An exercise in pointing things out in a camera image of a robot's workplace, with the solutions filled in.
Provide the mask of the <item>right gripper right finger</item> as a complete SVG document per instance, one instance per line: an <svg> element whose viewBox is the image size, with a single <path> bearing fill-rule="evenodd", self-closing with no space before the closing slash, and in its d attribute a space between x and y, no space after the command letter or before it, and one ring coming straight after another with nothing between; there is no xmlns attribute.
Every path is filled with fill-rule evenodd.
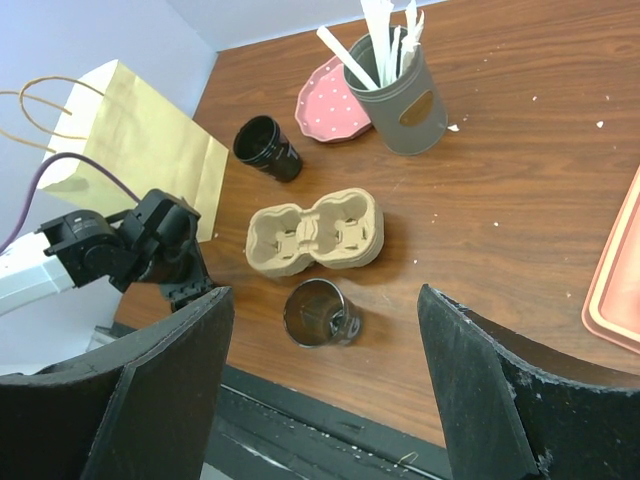
<svg viewBox="0 0 640 480"><path fill-rule="evenodd" d="M639 378L423 285L422 343L456 479L636 479Z"/></svg>

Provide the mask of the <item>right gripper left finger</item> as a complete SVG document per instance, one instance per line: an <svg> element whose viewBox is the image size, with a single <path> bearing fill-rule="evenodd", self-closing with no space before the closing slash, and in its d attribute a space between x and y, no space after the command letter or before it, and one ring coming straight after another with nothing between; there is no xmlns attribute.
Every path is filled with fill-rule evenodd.
<svg viewBox="0 0 640 480"><path fill-rule="evenodd" d="M2 478L199 478L233 323L233 293L217 288L106 346L2 376Z"/></svg>

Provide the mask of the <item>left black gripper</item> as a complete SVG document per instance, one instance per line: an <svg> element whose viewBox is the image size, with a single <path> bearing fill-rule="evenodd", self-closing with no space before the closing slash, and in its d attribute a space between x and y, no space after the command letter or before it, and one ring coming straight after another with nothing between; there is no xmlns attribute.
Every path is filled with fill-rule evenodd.
<svg viewBox="0 0 640 480"><path fill-rule="evenodd" d="M159 189L108 216L119 241L109 283L122 293L134 283L155 284L173 312L212 291L197 241L199 219L185 200Z"/></svg>

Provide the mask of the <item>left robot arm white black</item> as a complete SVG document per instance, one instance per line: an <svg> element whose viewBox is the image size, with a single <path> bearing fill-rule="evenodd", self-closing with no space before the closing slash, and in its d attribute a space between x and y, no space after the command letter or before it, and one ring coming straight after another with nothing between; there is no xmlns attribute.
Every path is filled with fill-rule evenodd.
<svg viewBox="0 0 640 480"><path fill-rule="evenodd" d="M77 210L22 235L1 252L1 311L107 279L124 293L156 285L173 311L215 288L196 239L197 213L158 189L108 217Z"/></svg>

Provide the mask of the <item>beige paper bag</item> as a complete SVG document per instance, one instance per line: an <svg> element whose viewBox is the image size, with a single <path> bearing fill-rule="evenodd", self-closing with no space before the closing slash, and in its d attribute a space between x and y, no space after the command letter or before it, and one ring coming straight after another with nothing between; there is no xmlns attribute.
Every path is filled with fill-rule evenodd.
<svg viewBox="0 0 640 480"><path fill-rule="evenodd" d="M152 189L185 200L200 214L197 240L211 240L228 148L119 60L72 84L56 126L39 128L49 140L37 147L45 159L70 152L96 164L62 159L34 176L3 241L17 237L36 191L108 215Z"/></svg>

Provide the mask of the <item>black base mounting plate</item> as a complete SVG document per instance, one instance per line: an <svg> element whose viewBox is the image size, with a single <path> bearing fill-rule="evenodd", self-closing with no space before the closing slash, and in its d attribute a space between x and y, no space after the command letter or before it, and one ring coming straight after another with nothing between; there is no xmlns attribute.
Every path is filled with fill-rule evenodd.
<svg viewBox="0 0 640 480"><path fill-rule="evenodd" d="M449 479L443 448L252 375L170 361L126 367L84 479Z"/></svg>

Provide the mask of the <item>orange plastic tray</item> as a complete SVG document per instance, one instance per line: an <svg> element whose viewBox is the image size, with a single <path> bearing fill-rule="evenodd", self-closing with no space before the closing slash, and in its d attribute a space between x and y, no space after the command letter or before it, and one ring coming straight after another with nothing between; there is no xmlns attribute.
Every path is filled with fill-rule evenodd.
<svg viewBox="0 0 640 480"><path fill-rule="evenodd" d="M592 334L639 352L639 177L612 226L581 313Z"/></svg>

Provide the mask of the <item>cardboard two-cup carrier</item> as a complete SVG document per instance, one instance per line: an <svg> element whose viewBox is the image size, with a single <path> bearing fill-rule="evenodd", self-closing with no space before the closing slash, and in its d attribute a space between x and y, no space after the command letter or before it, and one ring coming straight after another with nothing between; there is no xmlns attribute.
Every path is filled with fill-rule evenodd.
<svg viewBox="0 0 640 480"><path fill-rule="evenodd" d="M317 263L339 270L363 267L384 245L384 214L364 189L326 194L303 209L294 203L257 211L250 220L248 264L270 278L293 276Z"/></svg>

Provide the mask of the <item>pink polka dot plate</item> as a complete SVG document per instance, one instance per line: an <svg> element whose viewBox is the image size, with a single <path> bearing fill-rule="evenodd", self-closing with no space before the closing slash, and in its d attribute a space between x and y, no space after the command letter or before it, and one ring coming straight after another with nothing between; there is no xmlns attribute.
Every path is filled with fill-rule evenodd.
<svg viewBox="0 0 640 480"><path fill-rule="evenodd" d="M357 138L371 120L344 79L344 65L334 56L318 67L301 88L294 118L301 133L321 143Z"/></svg>

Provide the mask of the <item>grey utensil holder can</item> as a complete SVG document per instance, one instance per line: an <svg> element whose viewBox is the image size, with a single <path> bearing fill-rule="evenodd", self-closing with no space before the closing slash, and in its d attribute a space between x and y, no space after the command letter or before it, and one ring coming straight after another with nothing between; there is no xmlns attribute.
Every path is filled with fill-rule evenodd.
<svg viewBox="0 0 640 480"><path fill-rule="evenodd" d="M349 68L344 79L384 144L398 155L429 150L447 130L446 108L421 46L408 69L386 87L366 89Z"/></svg>

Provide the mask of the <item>white wrapped straws bundle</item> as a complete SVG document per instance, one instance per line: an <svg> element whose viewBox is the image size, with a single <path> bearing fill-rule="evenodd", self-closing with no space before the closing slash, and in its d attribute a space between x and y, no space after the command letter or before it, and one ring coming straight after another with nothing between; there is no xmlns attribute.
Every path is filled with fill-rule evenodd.
<svg viewBox="0 0 640 480"><path fill-rule="evenodd" d="M373 47L374 66L378 79L374 80L364 67L347 51L326 26L316 30L318 38L355 75L366 90L378 90L389 86L405 73L421 45L425 13L416 1L409 1L405 10L406 34L401 36L402 25L390 25L394 10L392 1L361 1L364 19Z"/></svg>

